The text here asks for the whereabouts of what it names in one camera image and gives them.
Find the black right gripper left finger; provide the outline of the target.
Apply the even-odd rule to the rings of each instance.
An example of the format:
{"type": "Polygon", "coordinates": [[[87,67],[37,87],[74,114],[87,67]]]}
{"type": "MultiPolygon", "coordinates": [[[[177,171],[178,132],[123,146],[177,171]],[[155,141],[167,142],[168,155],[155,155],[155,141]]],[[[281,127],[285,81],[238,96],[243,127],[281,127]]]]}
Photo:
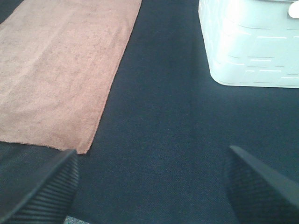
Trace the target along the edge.
{"type": "Polygon", "coordinates": [[[60,152],[0,197],[2,224],[62,224],[78,190],[75,150],[60,152]]]}

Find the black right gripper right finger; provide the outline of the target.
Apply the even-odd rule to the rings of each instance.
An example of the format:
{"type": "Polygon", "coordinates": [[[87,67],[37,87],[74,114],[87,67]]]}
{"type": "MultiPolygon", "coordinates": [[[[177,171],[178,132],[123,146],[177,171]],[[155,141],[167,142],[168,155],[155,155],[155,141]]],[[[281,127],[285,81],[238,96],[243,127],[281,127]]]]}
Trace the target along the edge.
{"type": "Polygon", "coordinates": [[[297,224],[299,185],[238,146],[224,163],[229,203],[241,224],[297,224]]]}

